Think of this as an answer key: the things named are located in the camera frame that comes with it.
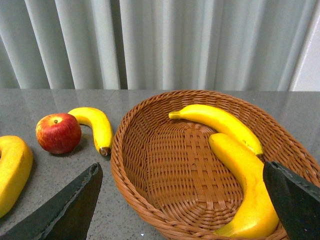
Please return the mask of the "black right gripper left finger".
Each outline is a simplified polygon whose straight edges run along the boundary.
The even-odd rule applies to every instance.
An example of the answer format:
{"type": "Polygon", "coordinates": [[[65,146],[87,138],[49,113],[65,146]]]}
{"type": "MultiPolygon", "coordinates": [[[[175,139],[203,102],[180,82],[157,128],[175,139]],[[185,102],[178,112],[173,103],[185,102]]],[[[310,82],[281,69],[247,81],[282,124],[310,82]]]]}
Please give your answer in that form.
{"type": "Polygon", "coordinates": [[[2,240],[85,240],[102,186],[94,163],[40,208],[0,236],[2,240]]]}

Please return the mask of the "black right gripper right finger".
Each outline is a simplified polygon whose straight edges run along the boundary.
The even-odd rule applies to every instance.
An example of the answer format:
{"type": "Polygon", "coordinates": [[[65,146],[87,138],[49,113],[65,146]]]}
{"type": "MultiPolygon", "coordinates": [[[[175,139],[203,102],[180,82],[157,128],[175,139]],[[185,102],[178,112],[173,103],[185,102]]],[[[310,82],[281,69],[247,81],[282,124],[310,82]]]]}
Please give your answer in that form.
{"type": "Polygon", "coordinates": [[[291,240],[320,238],[320,188],[276,161],[263,167],[270,200],[291,240]]]}

